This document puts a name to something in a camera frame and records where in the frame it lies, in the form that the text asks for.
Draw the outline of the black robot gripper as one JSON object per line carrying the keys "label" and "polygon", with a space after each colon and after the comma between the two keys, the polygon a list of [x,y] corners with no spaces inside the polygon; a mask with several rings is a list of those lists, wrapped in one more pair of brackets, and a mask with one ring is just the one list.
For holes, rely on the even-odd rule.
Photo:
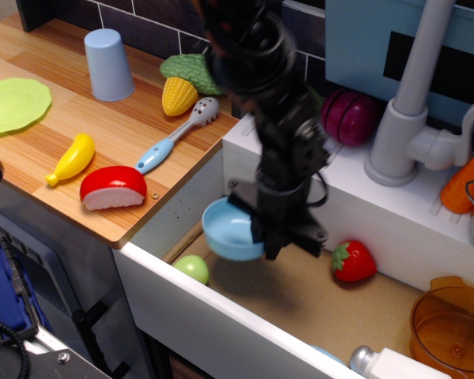
{"label": "black robot gripper", "polygon": [[291,243],[315,257],[321,255],[327,234],[310,210],[327,202],[328,188],[321,180],[323,196],[309,201],[310,186],[310,179],[286,190],[274,189],[259,179],[232,179],[228,183],[229,201],[250,215],[253,242],[264,242],[266,260],[276,260],[279,252]]}

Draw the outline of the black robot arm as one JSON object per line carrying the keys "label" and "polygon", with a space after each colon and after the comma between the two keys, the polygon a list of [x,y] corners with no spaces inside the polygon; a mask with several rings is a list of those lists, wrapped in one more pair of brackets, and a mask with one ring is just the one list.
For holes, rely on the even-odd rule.
{"label": "black robot arm", "polygon": [[261,161],[254,182],[232,180],[230,201],[250,214],[265,257],[290,243],[319,256],[325,230],[310,210],[311,179],[329,159],[316,103],[297,71],[295,41],[262,1],[196,1],[216,84],[254,116]]}

